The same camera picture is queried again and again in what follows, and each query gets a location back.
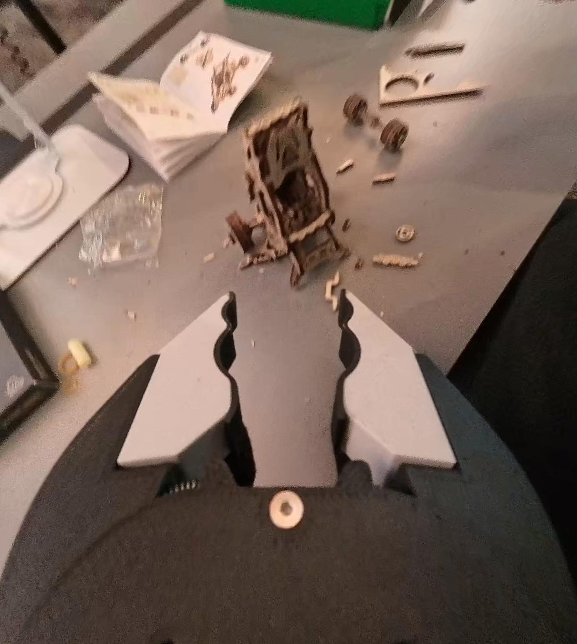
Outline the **green plastic bin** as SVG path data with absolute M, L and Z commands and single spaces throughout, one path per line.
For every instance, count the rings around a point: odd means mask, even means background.
M 375 31 L 384 26 L 393 6 L 393 1 L 225 1 L 224 4 L 237 10 L 369 31 Z

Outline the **large rubber band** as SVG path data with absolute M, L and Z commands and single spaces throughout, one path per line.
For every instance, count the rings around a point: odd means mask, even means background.
M 72 378 L 89 367 L 91 367 L 91 358 L 87 354 L 73 355 L 68 353 L 59 361 L 59 373 L 66 378 Z

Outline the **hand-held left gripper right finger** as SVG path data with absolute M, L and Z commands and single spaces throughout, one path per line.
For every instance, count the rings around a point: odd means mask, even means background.
M 343 372 L 332 408 L 338 473 L 368 469 L 374 488 L 404 468 L 453 471 L 457 457 L 412 346 L 349 290 L 338 307 Z

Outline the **instruction booklet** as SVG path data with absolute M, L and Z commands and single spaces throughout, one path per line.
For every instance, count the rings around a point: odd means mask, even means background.
M 89 73 L 106 125 L 165 182 L 228 133 L 272 53 L 199 32 L 159 82 Z

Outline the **wooden buggy model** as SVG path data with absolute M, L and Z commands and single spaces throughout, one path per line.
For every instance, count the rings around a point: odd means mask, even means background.
M 300 98 L 248 125 L 242 136 L 245 183 L 255 215 L 226 218 L 229 239 L 245 254 L 242 270 L 289 258 L 290 284 L 349 249 L 336 237 L 329 188 L 312 143 L 308 105 Z

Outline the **clear plastic bag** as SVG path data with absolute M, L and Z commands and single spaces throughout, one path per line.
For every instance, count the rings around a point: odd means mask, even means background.
M 126 185 L 114 190 L 80 221 L 77 258 L 91 271 L 158 265 L 164 187 Z

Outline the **wooden sheet offcut with holes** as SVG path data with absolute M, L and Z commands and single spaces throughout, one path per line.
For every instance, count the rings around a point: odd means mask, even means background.
M 486 88 L 470 82 L 451 84 L 433 69 L 396 72 L 384 65 L 378 72 L 378 106 L 388 108 L 462 99 L 482 95 Z

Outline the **thin wooden strip offcut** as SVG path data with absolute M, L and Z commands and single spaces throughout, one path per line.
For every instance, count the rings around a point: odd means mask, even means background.
M 407 49 L 405 55 L 410 59 L 422 59 L 443 55 L 458 55 L 464 49 L 464 42 L 427 43 Z

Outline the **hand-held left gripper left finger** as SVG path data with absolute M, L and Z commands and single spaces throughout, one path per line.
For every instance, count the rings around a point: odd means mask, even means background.
M 230 292 L 163 348 L 117 467 L 204 469 L 229 455 L 227 426 L 237 407 L 229 352 L 236 323 Z

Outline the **wooden wheel axle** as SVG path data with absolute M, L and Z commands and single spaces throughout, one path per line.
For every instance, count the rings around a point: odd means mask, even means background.
M 350 95 L 343 104 L 343 116 L 354 127 L 368 127 L 381 131 L 380 142 L 385 151 L 395 154 L 404 146 L 409 134 L 409 126 L 398 119 L 383 123 L 370 109 L 368 101 L 360 93 Z

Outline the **toothed wooden bar piece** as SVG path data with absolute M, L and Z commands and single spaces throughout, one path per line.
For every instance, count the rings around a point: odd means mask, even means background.
M 417 256 L 375 254 L 372 258 L 372 264 L 384 268 L 411 269 L 418 267 L 422 258 L 422 253 Z

